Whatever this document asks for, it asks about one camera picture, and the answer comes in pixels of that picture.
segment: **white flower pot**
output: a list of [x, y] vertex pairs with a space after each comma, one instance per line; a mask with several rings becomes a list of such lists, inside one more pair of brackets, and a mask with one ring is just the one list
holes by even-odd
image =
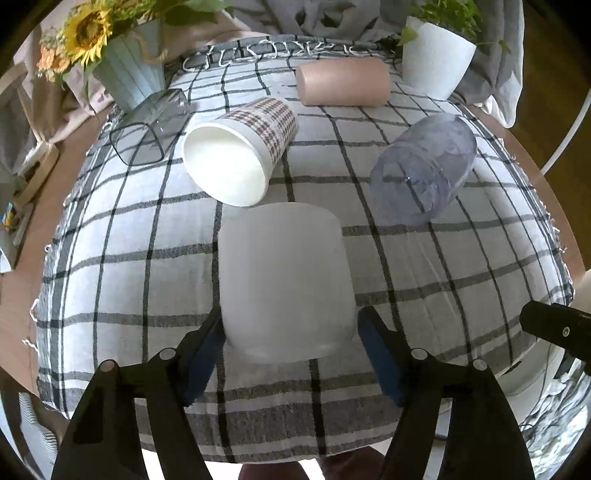
[[447, 100], [470, 66], [476, 45], [415, 17], [407, 17], [407, 26], [418, 37], [404, 45], [402, 81], [418, 93]]

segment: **white frosted cup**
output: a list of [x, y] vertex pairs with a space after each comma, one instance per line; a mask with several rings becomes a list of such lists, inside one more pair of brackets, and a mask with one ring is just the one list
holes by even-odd
[[282, 99], [263, 97], [212, 122], [198, 124], [183, 145], [191, 178], [211, 197], [237, 207], [255, 205], [297, 130]]
[[320, 358], [356, 331], [339, 220], [305, 203], [272, 203], [226, 219], [219, 232], [223, 327], [254, 363]]

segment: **cup rim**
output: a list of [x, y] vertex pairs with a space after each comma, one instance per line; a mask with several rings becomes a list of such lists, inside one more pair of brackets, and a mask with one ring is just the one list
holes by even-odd
[[182, 154], [182, 158], [183, 158], [183, 164], [185, 165], [185, 169], [187, 170], [187, 172], [189, 173], [190, 177], [193, 179], [193, 181], [204, 191], [206, 192], [208, 195], [210, 195], [211, 197], [215, 198], [216, 200], [219, 200], [217, 197], [219, 196], [216, 192], [216, 195], [214, 196], [212, 193], [208, 192], [207, 190], [205, 190], [201, 185], [199, 185], [199, 182], [197, 181], [197, 179], [195, 179], [191, 173], [191, 169], [189, 168], [189, 161], [187, 160], [187, 140], [190, 138], [191, 135], [193, 135], [197, 130], [200, 130], [202, 128], [219, 128], [222, 129], [230, 134], [232, 134], [234, 137], [238, 138], [240, 141], [244, 142], [248, 148], [254, 153], [254, 155], [256, 156], [256, 160], [258, 163], [258, 168], [260, 169], [260, 171], [263, 174], [263, 177], [265, 179], [264, 181], [264, 188], [261, 192], [260, 197], [258, 198], [258, 200], [255, 203], [244, 203], [244, 204], [239, 204], [236, 202], [228, 202], [227, 200], [220, 200], [222, 203], [225, 203], [227, 205], [231, 205], [231, 206], [236, 206], [236, 207], [245, 207], [245, 206], [252, 206], [252, 205], [256, 205], [258, 202], [260, 202], [265, 195], [267, 194], [267, 191], [269, 190], [269, 181], [271, 179], [271, 175], [267, 174], [264, 166], [263, 166], [263, 162], [264, 159], [261, 157], [261, 154], [258, 152], [258, 150], [256, 149], [256, 147], [252, 144], [252, 142], [250, 142], [249, 139], [247, 139], [246, 136], [242, 135], [240, 132], [234, 130], [233, 128], [224, 125], [221, 122], [217, 122], [216, 120], [218, 119], [214, 119], [212, 121], [209, 122], [203, 122], [203, 123], [199, 123], [197, 124], [189, 133], [187, 133], [184, 137], [183, 140], [183, 154]]

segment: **checkered tablecloth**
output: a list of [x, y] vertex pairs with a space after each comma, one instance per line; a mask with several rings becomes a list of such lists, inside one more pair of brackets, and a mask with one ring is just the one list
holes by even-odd
[[[502, 373], [532, 347], [535, 338], [519, 325], [521, 307], [531, 299], [568, 304], [573, 296], [535, 190], [468, 110], [415, 95], [393, 68], [383, 108], [298, 101], [295, 67], [351, 54], [378, 55], [369, 44], [286, 36], [205, 47], [173, 78], [197, 113], [165, 161], [127, 167], [109, 147], [91, 151], [44, 273], [44, 401], [71, 415], [102, 360], [146, 361], [176, 346], [219, 302], [217, 236], [243, 210], [195, 185], [181, 160], [182, 137], [265, 95], [286, 98], [300, 128], [263, 203], [306, 202], [339, 218], [359, 307], [374, 305], [412, 347], [445, 361], [481, 357]], [[369, 172], [397, 136], [440, 111], [467, 118], [478, 141], [474, 169], [432, 223], [385, 223], [369, 195]], [[137, 410], [142, 443], [153, 448], [145, 404]], [[354, 449], [391, 437], [400, 415], [381, 395], [358, 338], [333, 356], [287, 365], [248, 364], [226, 346], [205, 395], [186, 411], [204, 458], [221, 462]]]

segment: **plaid paper cup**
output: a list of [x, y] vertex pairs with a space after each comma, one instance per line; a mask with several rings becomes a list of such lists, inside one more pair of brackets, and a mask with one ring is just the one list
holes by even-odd
[[297, 127], [297, 116], [284, 100], [259, 98], [189, 132], [183, 145], [185, 168], [216, 200], [255, 205], [267, 193]]

